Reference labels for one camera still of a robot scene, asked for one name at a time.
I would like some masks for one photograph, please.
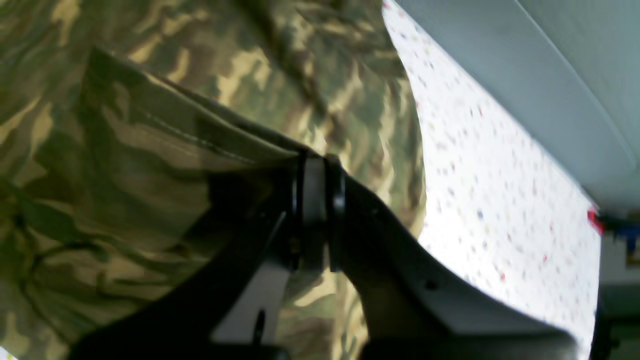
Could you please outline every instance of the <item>camouflage fabric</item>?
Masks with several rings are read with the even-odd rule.
[[[286,137],[338,154],[422,227],[419,125],[381,0],[0,6],[0,346],[19,359],[63,359],[212,259],[269,191],[225,172],[294,156]],[[190,236],[216,199],[238,206]],[[278,342],[295,359],[354,358],[367,331],[352,285],[298,285]]]

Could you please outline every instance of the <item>camouflage pants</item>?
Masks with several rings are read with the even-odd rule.
[[[421,228],[419,125],[380,0],[2,7],[0,346],[20,359],[62,359],[195,273],[269,191],[221,176],[211,194],[207,179],[294,156],[288,138],[338,154]],[[210,236],[188,236],[229,197],[238,206]],[[295,359],[357,354],[367,332],[350,283],[326,272],[300,286],[278,342]]]

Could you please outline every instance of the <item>white speckled surface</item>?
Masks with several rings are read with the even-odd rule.
[[[600,258],[589,199],[404,10],[388,0],[383,13],[422,126],[420,244],[485,293],[569,331],[587,359]]]

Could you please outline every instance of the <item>red object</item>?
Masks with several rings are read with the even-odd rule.
[[[597,214],[598,213],[595,208],[591,208],[589,209],[589,211],[587,211],[587,217],[589,218],[589,222],[591,223],[591,226],[593,226],[593,228],[598,232],[598,234],[602,235],[605,227],[603,223],[598,221],[598,218],[596,217]]]

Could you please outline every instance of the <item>camouflage uniform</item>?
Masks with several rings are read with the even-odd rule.
[[[295,155],[251,124],[338,154],[422,227],[419,125],[381,0],[0,6],[0,346],[21,360],[64,358],[215,256],[269,190],[221,174]],[[186,234],[226,198],[211,236]],[[343,275],[282,306],[295,359],[349,359],[366,336]]]

